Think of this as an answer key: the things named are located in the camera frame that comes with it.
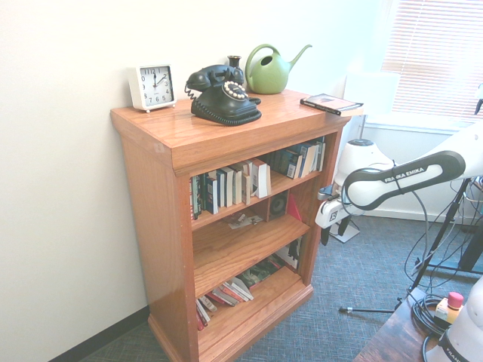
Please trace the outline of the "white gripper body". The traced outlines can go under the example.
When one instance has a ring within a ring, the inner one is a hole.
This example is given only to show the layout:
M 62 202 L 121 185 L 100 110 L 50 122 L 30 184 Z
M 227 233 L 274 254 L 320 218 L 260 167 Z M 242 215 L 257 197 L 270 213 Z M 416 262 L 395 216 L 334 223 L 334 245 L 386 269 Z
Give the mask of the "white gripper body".
M 364 213 L 363 210 L 358 209 L 353 204 L 344 204 L 341 198 L 328 198 L 321 203 L 315 217 L 315 223 L 322 229 L 327 229 L 348 216 L 358 216 Z

